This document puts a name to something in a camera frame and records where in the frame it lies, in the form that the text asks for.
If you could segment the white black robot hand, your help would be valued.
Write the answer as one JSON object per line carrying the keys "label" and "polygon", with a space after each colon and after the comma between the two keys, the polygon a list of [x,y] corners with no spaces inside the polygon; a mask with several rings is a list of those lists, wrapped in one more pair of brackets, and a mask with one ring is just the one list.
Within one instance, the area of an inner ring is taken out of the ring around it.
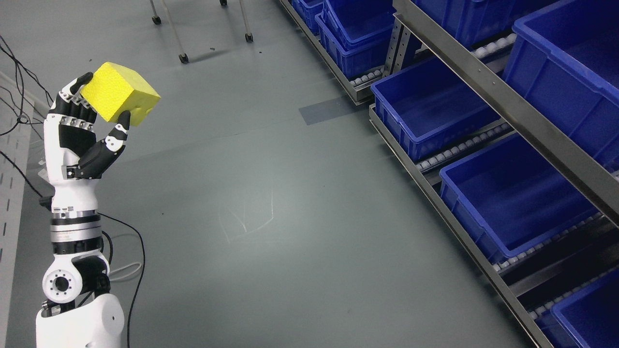
{"label": "white black robot hand", "polygon": [[122,112],[101,140],[93,132],[99,116],[81,95],[93,73],[69,82],[56,95],[44,120],[44,152],[49,183],[54,188],[53,214],[97,211],[96,187],[126,147],[131,113]]}

